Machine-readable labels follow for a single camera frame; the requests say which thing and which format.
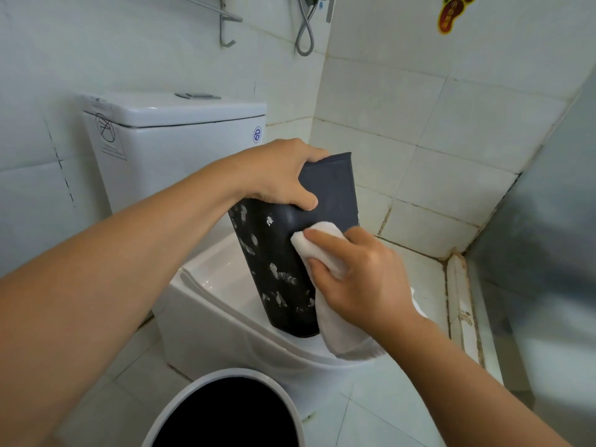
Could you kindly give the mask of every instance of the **right arm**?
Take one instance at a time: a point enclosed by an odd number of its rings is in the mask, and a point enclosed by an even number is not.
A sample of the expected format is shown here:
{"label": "right arm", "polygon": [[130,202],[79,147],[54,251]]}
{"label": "right arm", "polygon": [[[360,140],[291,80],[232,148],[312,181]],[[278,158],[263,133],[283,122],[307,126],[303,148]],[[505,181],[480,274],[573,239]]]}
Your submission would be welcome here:
{"label": "right arm", "polygon": [[311,259],[329,306],[369,333],[408,375],[448,446],[569,447],[555,431],[413,307],[401,258],[361,228],[349,241],[316,230],[305,236],[343,260],[334,278]]}

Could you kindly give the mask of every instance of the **shower hose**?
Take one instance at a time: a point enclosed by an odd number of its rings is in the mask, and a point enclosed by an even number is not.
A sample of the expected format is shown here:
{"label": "shower hose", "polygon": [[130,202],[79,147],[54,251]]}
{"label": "shower hose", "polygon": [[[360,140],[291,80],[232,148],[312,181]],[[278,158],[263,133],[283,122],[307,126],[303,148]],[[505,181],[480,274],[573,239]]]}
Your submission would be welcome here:
{"label": "shower hose", "polygon": [[[298,6],[300,6],[300,13],[302,14],[302,25],[300,27],[300,30],[298,31],[298,37],[296,37],[296,51],[298,52],[298,54],[300,56],[308,56],[312,53],[313,49],[315,48],[315,37],[312,34],[312,28],[310,28],[310,19],[312,18],[312,15],[315,14],[315,10],[317,8],[317,6],[319,5],[319,0],[313,0],[314,3],[312,5],[312,7],[310,8],[310,12],[308,13],[308,16],[306,15],[306,11],[304,10],[304,5],[302,4],[302,0],[298,0]],[[307,51],[303,52],[302,49],[300,48],[300,40],[302,39],[302,34],[304,33],[304,30],[307,29],[308,30],[308,37],[310,39],[310,47],[308,48]]]}

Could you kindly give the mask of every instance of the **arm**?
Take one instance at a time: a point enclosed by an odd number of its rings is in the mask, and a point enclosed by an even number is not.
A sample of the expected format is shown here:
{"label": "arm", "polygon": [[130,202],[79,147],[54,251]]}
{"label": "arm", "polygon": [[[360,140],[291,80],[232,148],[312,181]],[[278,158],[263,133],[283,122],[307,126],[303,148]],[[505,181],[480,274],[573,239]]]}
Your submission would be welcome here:
{"label": "arm", "polygon": [[274,141],[219,160],[46,251],[0,281],[0,445],[48,436],[130,338],[199,240],[245,196],[305,210],[305,161]]}
{"label": "arm", "polygon": [[448,446],[569,447],[413,307],[401,258],[361,228],[349,241],[305,231],[348,265],[342,281],[310,265],[329,306],[368,332],[408,375]]}

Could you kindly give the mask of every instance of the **round blue logo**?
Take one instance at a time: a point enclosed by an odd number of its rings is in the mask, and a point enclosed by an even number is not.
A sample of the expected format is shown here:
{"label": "round blue logo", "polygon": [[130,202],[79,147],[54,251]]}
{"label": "round blue logo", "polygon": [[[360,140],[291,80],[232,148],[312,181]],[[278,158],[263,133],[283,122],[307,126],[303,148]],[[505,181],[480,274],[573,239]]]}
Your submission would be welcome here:
{"label": "round blue logo", "polygon": [[260,127],[255,128],[255,131],[253,132],[253,141],[254,142],[259,142],[260,135],[261,135],[261,129],[260,129]]}

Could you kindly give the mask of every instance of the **cleaning rag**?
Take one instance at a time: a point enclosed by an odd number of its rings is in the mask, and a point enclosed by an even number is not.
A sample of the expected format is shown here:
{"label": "cleaning rag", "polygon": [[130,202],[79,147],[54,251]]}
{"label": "cleaning rag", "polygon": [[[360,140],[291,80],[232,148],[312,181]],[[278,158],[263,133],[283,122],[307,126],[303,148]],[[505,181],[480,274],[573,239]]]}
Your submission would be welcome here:
{"label": "cleaning rag", "polygon": [[[329,222],[320,222],[312,225],[310,229],[317,229],[333,235],[334,237],[343,238],[342,232],[337,228],[336,225]],[[302,232],[296,232],[291,237],[291,242],[300,255],[302,261],[306,266],[310,280],[312,279],[312,271],[310,265],[306,261],[307,259],[314,258],[323,262],[331,274],[342,279],[347,271],[346,265],[339,260],[337,257],[328,254],[317,245],[311,243],[306,239]],[[345,360],[366,360],[376,358],[385,354],[385,350],[379,345],[372,337],[360,328],[348,323],[341,318],[337,312],[329,307],[323,294],[319,291],[315,285],[315,308],[317,309],[317,322],[319,324],[319,330],[321,336],[325,342],[325,345],[331,353],[336,357]],[[426,315],[420,309],[416,301],[412,302],[418,313],[422,316]]]}

